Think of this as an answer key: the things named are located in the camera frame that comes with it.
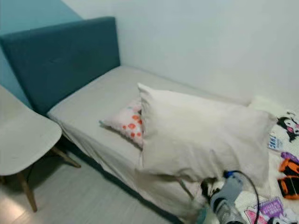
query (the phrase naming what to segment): teal headboard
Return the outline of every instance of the teal headboard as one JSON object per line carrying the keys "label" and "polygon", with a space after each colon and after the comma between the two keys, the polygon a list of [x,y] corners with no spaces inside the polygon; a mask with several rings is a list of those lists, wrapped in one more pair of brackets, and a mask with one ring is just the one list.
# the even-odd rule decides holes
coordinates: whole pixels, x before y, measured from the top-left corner
{"label": "teal headboard", "polygon": [[114,17],[8,34],[0,43],[34,110],[42,115],[120,65]]}

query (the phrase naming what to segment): purple object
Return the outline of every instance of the purple object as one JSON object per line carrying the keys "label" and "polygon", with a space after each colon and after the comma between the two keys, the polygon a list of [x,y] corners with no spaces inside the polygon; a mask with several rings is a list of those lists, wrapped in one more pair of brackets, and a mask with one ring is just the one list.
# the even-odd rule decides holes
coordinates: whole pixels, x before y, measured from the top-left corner
{"label": "purple object", "polygon": [[268,217],[279,217],[284,213],[284,206],[279,197],[260,203],[260,211]]}
{"label": "purple object", "polygon": [[293,154],[289,153],[289,152],[283,152],[283,153],[281,153],[280,156],[284,159],[290,159],[290,160],[293,160],[296,163],[299,163],[299,160],[297,159],[297,157],[294,156]]}

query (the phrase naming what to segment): light gray floor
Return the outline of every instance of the light gray floor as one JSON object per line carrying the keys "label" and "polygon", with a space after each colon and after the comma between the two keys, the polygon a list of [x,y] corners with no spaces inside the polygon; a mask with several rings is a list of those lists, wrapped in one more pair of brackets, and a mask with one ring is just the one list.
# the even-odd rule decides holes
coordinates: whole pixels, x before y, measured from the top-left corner
{"label": "light gray floor", "polygon": [[38,207],[33,213],[15,176],[0,184],[0,224],[167,224],[142,204],[76,156],[77,169],[60,158],[34,166],[29,185]]}

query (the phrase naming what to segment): mattress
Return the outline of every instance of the mattress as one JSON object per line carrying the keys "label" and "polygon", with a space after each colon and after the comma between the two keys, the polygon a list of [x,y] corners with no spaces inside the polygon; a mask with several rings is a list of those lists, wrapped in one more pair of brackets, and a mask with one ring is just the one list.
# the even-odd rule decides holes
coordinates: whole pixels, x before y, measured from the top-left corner
{"label": "mattress", "polygon": [[[205,203],[200,184],[185,181],[195,196],[192,201],[174,178],[138,172],[136,166],[141,159],[141,150],[118,133],[99,124],[99,120],[110,117],[138,97],[137,83],[229,101],[141,70],[120,66],[58,103],[48,116],[60,124],[65,137],[95,159],[107,172],[156,206],[182,220],[190,221]],[[249,201],[253,198],[251,193],[244,193],[241,197]]]}

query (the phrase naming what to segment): blue wall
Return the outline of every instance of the blue wall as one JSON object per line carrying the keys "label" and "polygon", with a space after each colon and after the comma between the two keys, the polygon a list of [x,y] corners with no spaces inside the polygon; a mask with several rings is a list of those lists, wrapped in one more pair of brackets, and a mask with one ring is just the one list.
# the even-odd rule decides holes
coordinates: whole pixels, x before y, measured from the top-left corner
{"label": "blue wall", "polygon": [[[0,35],[81,20],[61,0],[1,0]],[[23,90],[0,50],[0,84],[30,106]]]}

